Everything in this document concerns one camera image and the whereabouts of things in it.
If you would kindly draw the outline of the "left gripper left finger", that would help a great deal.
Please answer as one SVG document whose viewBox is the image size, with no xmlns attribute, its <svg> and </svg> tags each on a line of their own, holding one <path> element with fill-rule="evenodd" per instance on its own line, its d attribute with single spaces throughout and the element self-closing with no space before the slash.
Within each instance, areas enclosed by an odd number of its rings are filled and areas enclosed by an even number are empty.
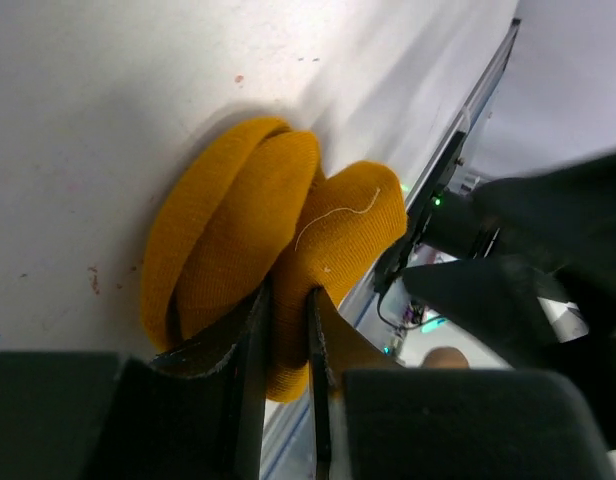
<svg viewBox="0 0 616 480">
<path fill-rule="evenodd" d="M 180 346 L 127 361 L 91 478 L 258 478 L 270 319 L 264 282 Z"/>
</svg>

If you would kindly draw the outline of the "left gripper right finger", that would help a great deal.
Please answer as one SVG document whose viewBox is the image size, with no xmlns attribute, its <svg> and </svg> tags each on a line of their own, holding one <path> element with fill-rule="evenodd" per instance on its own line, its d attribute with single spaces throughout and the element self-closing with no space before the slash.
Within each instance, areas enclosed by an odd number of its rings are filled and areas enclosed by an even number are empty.
<svg viewBox="0 0 616 480">
<path fill-rule="evenodd" d="M 395 369 L 400 364 L 351 326 L 323 288 L 308 295 L 306 321 L 316 477 L 351 479 L 343 374 L 351 369 Z"/>
</svg>

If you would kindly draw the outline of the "mustard yellow sock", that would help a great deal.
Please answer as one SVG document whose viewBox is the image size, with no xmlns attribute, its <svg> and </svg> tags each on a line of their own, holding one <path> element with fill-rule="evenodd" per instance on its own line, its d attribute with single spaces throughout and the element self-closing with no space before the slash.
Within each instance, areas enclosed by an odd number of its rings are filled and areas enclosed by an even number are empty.
<svg viewBox="0 0 616 480">
<path fill-rule="evenodd" d="M 329 177 L 313 133 L 278 117 L 243 121 L 198 156 L 157 214 L 143 255 L 142 324 L 167 351 L 270 279 L 266 395 L 292 402 L 308 382 L 307 295 L 320 287 L 341 303 L 407 223 L 389 167 L 359 161 Z"/>
</svg>

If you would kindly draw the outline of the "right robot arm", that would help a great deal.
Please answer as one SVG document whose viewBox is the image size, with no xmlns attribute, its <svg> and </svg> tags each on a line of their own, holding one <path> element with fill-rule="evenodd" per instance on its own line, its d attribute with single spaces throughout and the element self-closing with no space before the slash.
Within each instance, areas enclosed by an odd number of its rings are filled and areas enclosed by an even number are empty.
<svg viewBox="0 0 616 480">
<path fill-rule="evenodd" d="M 469 201 L 498 232 L 485 258 L 403 271 L 410 296 L 448 317 L 509 364 L 549 364 L 558 337 L 536 278 L 557 282 L 600 343 L 616 340 L 616 152 L 477 188 Z"/>
</svg>

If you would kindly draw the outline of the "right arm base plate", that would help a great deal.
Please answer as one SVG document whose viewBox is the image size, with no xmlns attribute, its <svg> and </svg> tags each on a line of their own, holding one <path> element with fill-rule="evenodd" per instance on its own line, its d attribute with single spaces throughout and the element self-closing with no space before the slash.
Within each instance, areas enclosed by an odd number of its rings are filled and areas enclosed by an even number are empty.
<svg viewBox="0 0 616 480">
<path fill-rule="evenodd" d="M 373 290 L 385 293 L 396 274 L 406 267 L 413 248 L 421 242 L 423 230 L 436 205 L 443 199 L 443 191 L 456 168 L 457 161 L 466 141 L 467 134 L 457 131 L 449 139 L 436 159 L 431 171 L 424 176 L 424 182 L 415 189 L 415 195 L 407 201 L 406 233 L 388 248 L 374 267 Z"/>
</svg>

